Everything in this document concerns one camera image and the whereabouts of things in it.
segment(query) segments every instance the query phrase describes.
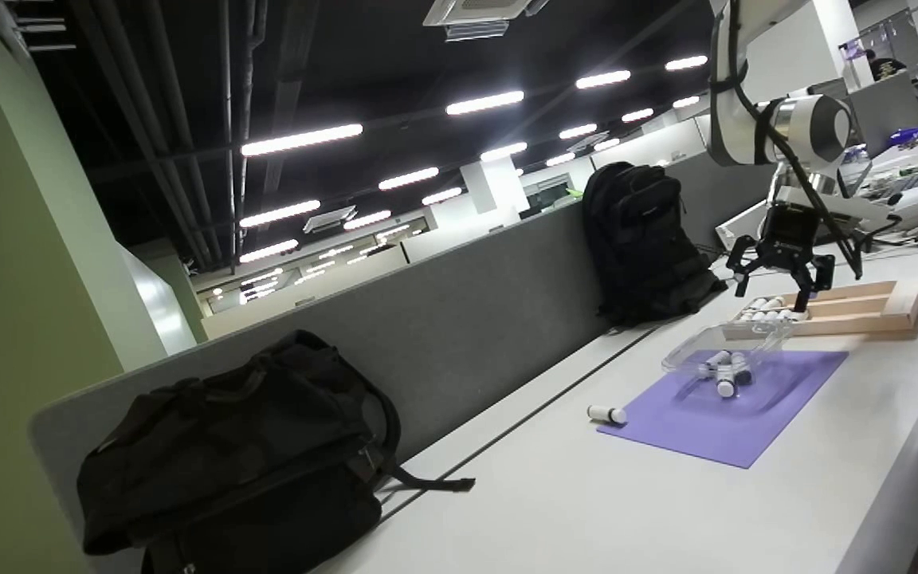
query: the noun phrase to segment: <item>purple mat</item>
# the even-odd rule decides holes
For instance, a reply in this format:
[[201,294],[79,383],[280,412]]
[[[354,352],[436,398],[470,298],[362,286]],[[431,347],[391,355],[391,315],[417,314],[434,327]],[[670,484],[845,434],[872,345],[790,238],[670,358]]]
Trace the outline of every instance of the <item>purple mat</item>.
[[756,379],[739,387],[733,403],[725,403],[714,383],[702,383],[695,373],[707,358],[688,358],[625,406],[625,426],[602,426],[602,434],[748,468],[848,355],[753,352]]

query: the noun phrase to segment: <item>black backpack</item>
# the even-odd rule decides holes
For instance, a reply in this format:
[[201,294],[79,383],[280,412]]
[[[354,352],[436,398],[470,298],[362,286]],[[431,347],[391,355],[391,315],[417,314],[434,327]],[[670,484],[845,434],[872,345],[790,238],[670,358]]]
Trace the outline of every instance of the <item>black backpack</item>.
[[398,468],[398,412],[301,333],[240,371],[142,395],[79,468],[84,548],[152,574],[294,574],[369,534],[372,488],[470,491]]
[[611,327],[698,314],[725,285],[688,241],[678,183],[655,165],[611,162],[583,194],[583,232]]

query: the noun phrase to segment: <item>white table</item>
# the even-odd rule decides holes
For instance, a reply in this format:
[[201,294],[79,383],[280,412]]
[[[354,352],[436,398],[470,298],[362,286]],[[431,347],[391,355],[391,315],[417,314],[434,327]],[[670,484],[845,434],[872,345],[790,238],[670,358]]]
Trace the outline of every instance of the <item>white table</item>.
[[[918,276],[918,253],[867,261],[867,282],[910,276]],[[760,290],[790,290],[790,282],[761,276]],[[748,471],[600,436],[588,425],[588,406],[631,403],[667,373],[659,362],[676,345],[738,311],[728,294],[652,339],[596,342],[617,352],[641,339],[563,395],[560,378],[543,378],[470,420],[413,468],[441,471],[470,458],[457,474],[476,474],[478,488],[402,502],[391,521],[318,572],[905,572],[918,548],[918,342],[788,345],[845,347],[852,358]]]

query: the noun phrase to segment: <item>cable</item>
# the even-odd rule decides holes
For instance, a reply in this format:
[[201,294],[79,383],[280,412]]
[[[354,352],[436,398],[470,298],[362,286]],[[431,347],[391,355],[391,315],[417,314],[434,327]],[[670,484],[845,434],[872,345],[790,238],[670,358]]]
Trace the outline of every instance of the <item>cable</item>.
[[[743,3],[743,0],[731,0],[731,72],[739,71],[739,29],[743,29],[743,27],[739,27],[739,12],[743,12],[739,3]],[[745,68],[743,68],[739,76],[731,79],[728,89],[738,89],[743,108],[753,115],[756,125],[761,125],[760,108],[756,108],[753,99],[743,92],[743,79],[745,79]],[[810,185],[810,176],[807,176],[799,156],[790,149],[788,137],[786,137],[774,125],[770,125],[765,134],[773,137],[773,145],[780,149],[780,156],[788,160],[788,165],[790,165],[794,176],[799,180],[799,187],[803,187],[807,202],[812,205],[812,211],[821,214],[821,219],[828,228],[828,232],[832,232],[832,238],[840,241],[840,250],[842,250],[848,269],[854,272],[854,277],[863,277],[860,250],[854,250],[854,247],[848,241],[848,236],[842,232],[840,219],[828,214],[828,206],[822,205],[822,198],[817,194],[817,187]]]

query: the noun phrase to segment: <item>ceiling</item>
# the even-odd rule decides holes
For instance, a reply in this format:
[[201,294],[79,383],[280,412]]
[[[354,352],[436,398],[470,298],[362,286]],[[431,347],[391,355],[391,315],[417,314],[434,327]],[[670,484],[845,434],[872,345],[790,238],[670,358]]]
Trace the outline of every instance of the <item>ceiling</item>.
[[[483,149],[527,142],[523,168],[563,153],[560,129],[670,108],[707,71],[663,63],[707,52],[707,0],[551,0],[507,38],[446,44],[420,18],[431,0],[39,0],[69,21],[77,52],[34,53],[73,147],[125,247],[171,238],[199,272],[231,269],[256,247],[302,236],[302,219],[240,230],[269,206],[318,198],[327,211],[417,211],[459,185]],[[575,79],[628,68],[617,89]],[[527,89],[503,111],[449,117],[446,103]],[[357,142],[243,160],[243,142],[362,122]],[[420,165],[443,176],[384,194],[376,183]]]

